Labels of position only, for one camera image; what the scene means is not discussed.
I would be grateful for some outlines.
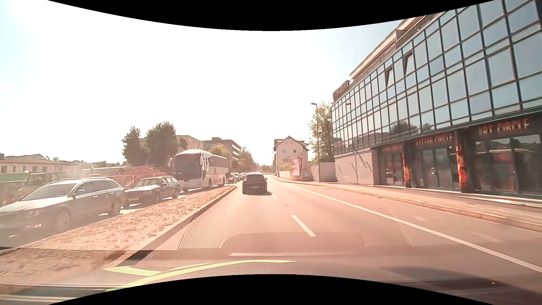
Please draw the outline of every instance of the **low building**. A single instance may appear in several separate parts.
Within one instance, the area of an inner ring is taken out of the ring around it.
[[[78,176],[82,163],[48,160],[41,154],[23,156],[4,156],[0,154],[0,173],[59,173],[65,176]]]
[[[239,154],[241,153],[241,146],[235,143],[233,140],[223,140],[221,138],[214,137],[211,140],[203,141],[203,150],[211,150],[214,146],[222,144],[224,145],[231,154],[231,157],[234,160],[239,161]]]

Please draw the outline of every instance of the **curb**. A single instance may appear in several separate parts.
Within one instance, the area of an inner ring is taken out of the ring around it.
[[[432,204],[432,203],[429,203],[429,202],[423,202],[423,201],[418,201],[418,200],[414,200],[414,199],[399,198],[399,197],[395,197],[395,196],[388,196],[388,195],[382,195],[382,194],[377,194],[377,193],[370,193],[370,192],[365,192],[365,191],[362,191],[362,190],[342,188],[342,187],[336,187],[336,186],[330,186],[330,185],[318,185],[318,184],[312,184],[312,183],[303,183],[303,182],[299,182],[299,181],[284,181],[284,180],[278,180],[278,181],[286,182],[286,183],[298,183],[298,184],[302,184],[302,185],[312,185],[312,186],[320,186],[320,187],[328,187],[328,188],[340,189],[340,190],[345,190],[347,192],[353,192],[353,193],[368,195],[368,196],[377,197],[377,198],[385,198],[385,199],[389,199],[389,200],[395,200],[395,201],[399,201],[399,202],[404,202],[406,204],[411,204],[411,205],[416,205],[416,206],[421,206],[421,207],[426,207],[426,208],[437,209],[439,211],[459,214],[459,215],[468,216],[468,217],[472,217],[472,218],[479,218],[479,219],[491,221],[493,223],[498,223],[498,224],[508,225],[508,226],[512,226],[512,227],[523,228],[523,229],[526,229],[526,230],[542,233],[542,224],[536,224],[536,223],[531,223],[529,221],[506,218],[506,217],[503,217],[503,216],[489,214],[489,213],[470,211],[468,209],[462,209],[462,208],[457,208],[457,207],[449,207],[449,206],[445,206],[445,205]]]
[[[139,245],[137,245],[137,247],[135,247],[137,250],[126,251],[125,254],[121,255],[119,258],[117,258],[113,262],[107,264],[102,269],[119,267],[119,266],[129,266],[145,258],[152,251],[154,251],[154,249],[156,249],[166,240],[168,240],[173,235],[178,233],[185,226],[189,225],[196,217],[198,217],[199,214],[208,210],[211,206],[213,206],[215,203],[220,201],[222,198],[226,197],[229,193],[233,192],[236,188],[237,186],[234,186],[232,189],[225,191],[224,193],[220,194],[218,197],[212,199],[211,201],[201,206],[200,208],[195,209],[190,214],[181,218],[179,221],[175,222],[174,224],[169,225],[164,230],[160,231],[158,234],[156,234],[156,236],[153,236],[149,238],[148,240],[141,242]]]

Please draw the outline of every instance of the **glass facade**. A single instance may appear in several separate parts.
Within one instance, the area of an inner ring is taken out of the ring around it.
[[[494,0],[431,21],[332,105],[335,155],[542,106],[537,12]]]
[[[335,157],[376,149],[375,184],[542,195],[541,31],[535,0],[440,14],[332,105]]]

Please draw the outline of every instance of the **roof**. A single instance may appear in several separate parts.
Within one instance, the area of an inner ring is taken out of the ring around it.
[[[303,146],[303,149],[305,149],[306,151],[308,151],[307,143],[304,143],[304,142],[302,142],[302,141],[298,141],[298,140],[292,138],[291,136],[287,136],[286,138],[280,140],[278,143],[277,143],[277,141],[278,141],[279,139],[275,139],[275,146],[273,146],[273,151],[276,151],[276,147],[277,147],[280,143],[284,142],[284,140],[286,140],[286,139],[292,139],[292,140],[298,142],[299,144],[301,144],[301,145]]]

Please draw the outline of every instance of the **road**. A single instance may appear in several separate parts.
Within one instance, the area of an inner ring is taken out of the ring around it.
[[[280,182],[271,176],[267,194],[243,195],[237,185],[145,258],[57,284],[111,287],[134,281],[286,272],[255,265],[224,266],[265,257],[310,262],[300,273],[338,272],[342,267],[315,269],[333,263],[352,266],[350,272],[369,268],[396,275],[364,275],[376,281],[477,277],[488,279],[490,285],[495,281],[542,293],[541,233],[337,189]],[[205,269],[210,264],[219,268]],[[177,271],[150,280],[172,270]]]

